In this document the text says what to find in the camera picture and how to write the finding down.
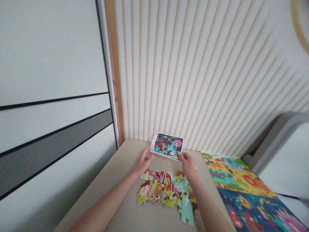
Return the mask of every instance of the puzzle mat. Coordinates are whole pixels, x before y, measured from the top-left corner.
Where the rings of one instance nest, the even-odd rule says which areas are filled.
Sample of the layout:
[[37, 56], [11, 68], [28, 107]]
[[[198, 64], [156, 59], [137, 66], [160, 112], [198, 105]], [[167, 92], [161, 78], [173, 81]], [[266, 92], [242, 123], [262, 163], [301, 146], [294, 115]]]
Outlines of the puzzle mat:
[[241, 159], [204, 152], [201, 154], [217, 188], [277, 198], [276, 194]]
[[237, 231], [300, 231], [306, 227], [278, 199], [218, 188]]

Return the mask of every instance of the beige table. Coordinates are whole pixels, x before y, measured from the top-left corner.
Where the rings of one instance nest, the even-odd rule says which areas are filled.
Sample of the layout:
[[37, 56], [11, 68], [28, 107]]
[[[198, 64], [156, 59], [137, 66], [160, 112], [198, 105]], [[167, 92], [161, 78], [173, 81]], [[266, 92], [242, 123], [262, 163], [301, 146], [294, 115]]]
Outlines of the beige table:
[[[67, 231], [100, 197], [108, 192], [133, 167], [137, 158], [150, 143], [126, 140], [102, 171], [97, 175], [86, 191], [62, 219], [55, 231]], [[195, 159], [198, 176], [206, 187], [226, 219], [233, 226], [216, 185], [199, 152], [187, 151]], [[155, 155], [149, 168], [151, 170], [171, 171], [182, 170], [181, 162]], [[136, 192], [145, 180], [136, 181], [128, 195], [120, 205], [105, 231], [205, 231], [199, 212], [194, 216], [194, 227], [180, 221], [177, 207], [163, 208], [163, 205], [137, 206]]]

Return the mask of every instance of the wooden trim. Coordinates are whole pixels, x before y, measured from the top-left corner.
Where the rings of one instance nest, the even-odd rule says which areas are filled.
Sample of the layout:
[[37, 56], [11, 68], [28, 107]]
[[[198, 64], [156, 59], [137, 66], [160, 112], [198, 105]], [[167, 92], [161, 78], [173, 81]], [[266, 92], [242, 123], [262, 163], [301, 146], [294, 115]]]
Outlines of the wooden trim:
[[106, 20], [107, 20], [107, 30], [108, 30], [108, 40], [110, 46], [110, 56], [111, 56], [111, 66], [113, 76], [115, 77], [116, 91], [115, 99], [118, 103], [118, 114], [117, 121], [119, 123], [118, 128], [120, 128], [119, 133], [119, 143], [120, 145], [125, 141], [125, 133], [123, 126], [123, 112], [122, 112], [122, 101], [121, 101], [121, 88], [120, 88], [120, 74], [119, 74], [119, 62], [118, 62], [118, 49], [117, 49], [117, 36], [116, 36], [116, 23], [115, 23], [115, 10], [113, 0], [104, 0], [106, 9]]

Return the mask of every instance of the gray stripe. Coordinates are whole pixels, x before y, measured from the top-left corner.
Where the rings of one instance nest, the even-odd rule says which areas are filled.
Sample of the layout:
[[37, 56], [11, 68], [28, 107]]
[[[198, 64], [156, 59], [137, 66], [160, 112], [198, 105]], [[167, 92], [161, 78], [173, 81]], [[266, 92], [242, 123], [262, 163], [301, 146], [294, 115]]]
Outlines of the gray stripe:
[[11, 191], [112, 121], [111, 110], [108, 110], [1, 157], [0, 196]]

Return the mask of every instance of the right hand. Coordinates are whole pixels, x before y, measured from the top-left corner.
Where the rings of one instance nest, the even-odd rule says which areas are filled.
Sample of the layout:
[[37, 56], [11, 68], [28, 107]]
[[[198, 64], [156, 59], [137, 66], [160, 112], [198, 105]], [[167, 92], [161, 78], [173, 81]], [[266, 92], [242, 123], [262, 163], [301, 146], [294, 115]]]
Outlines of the right hand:
[[177, 155], [183, 164], [183, 171], [186, 174], [186, 177], [190, 178], [191, 176], [196, 175], [194, 158], [187, 152], [178, 152]]

